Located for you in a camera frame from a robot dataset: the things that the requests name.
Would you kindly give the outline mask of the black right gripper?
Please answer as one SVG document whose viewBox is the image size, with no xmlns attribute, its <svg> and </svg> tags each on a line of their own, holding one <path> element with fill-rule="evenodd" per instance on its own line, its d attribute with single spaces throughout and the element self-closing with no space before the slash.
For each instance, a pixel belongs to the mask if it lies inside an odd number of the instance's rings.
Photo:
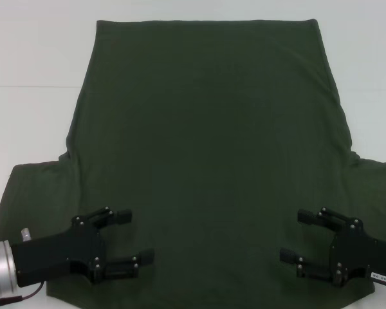
<svg viewBox="0 0 386 309">
<path fill-rule="evenodd" d="M 386 241 L 368 235 L 360 219 L 323 207 L 316 214 L 300 209 L 297 221 L 338 230 L 331 242 L 329 266 L 314 263 L 295 251 L 280 249 L 279 260 L 295 265 L 297 277 L 315 279 L 337 287 L 356 278 L 370 279 L 386 286 Z"/>
</svg>

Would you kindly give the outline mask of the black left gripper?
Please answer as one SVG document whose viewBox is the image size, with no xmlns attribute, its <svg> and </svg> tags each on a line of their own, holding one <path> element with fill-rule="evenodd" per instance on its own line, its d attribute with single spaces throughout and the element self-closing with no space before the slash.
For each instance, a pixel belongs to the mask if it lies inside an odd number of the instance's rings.
<svg viewBox="0 0 386 309">
<path fill-rule="evenodd" d="M 142 267 L 154 263 L 154 249 L 147 249 L 104 263 L 104 241 L 99 229 L 132 222 L 131 210 L 109 207 L 87 214 L 68 230 L 11 246 L 17 284 L 26 287 L 70 274 L 80 274 L 92 283 L 134 279 Z"/>
</svg>

